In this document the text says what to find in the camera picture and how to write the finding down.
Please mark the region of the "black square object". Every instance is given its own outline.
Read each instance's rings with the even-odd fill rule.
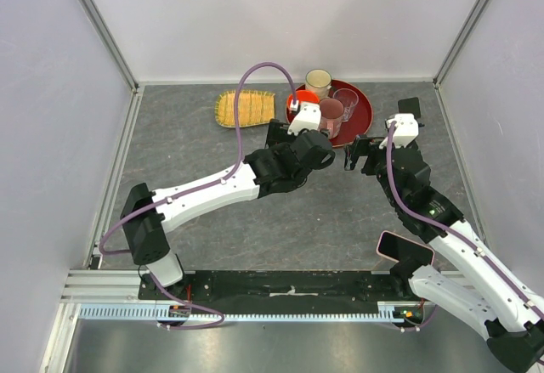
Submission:
[[[419,98],[412,97],[411,99],[399,100],[399,113],[400,114],[413,114],[414,118],[419,119],[422,117],[422,111],[419,108]]]

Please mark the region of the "beige mug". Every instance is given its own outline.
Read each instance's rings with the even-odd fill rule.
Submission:
[[[331,89],[332,77],[325,70],[312,70],[306,75],[306,89],[317,94],[320,99],[326,99]]]

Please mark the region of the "white wall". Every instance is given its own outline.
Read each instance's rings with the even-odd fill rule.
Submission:
[[[491,0],[444,83],[491,247],[544,294],[544,0]]]
[[[475,0],[95,0],[140,81],[432,77]],[[272,70],[261,79],[277,76]]]
[[[38,370],[130,94],[77,0],[0,0],[0,370]]]

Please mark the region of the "mug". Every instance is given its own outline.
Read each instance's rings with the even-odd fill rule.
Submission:
[[[316,93],[320,99],[325,99],[329,96],[331,89],[332,77],[324,70],[312,70],[306,75],[306,89],[312,93]]]
[[[337,99],[322,99],[320,101],[321,120],[319,130],[327,129],[329,139],[335,138],[340,133],[343,119],[343,105]]]

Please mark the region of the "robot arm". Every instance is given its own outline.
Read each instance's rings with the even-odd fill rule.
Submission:
[[[396,122],[392,150],[395,188],[404,206],[460,233],[466,241],[414,218],[399,206],[388,179],[386,138],[358,137],[345,148],[345,168],[353,170],[358,158],[367,156],[362,172],[377,177],[403,225],[445,256],[475,289],[468,290],[432,266],[408,257],[391,268],[399,282],[399,293],[411,291],[436,303],[477,331],[506,367],[526,372],[544,354],[544,321],[539,315],[544,298],[518,280],[477,236],[459,209],[430,186],[430,168],[415,142],[418,115],[418,111],[405,111],[386,121],[387,128]]]
[[[184,271],[178,256],[170,250],[166,233],[223,206],[291,192],[301,187],[312,171],[330,166],[335,154],[326,134],[317,131],[319,121],[319,108],[302,109],[291,126],[272,120],[266,148],[247,155],[236,173],[226,180],[223,177],[232,167],[172,188],[150,191],[147,184],[133,187],[122,218],[140,207],[166,199],[166,204],[123,224],[134,263],[145,265],[165,287],[181,281]],[[217,179],[221,182],[205,187]],[[197,191],[190,195],[170,197],[194,188]]]

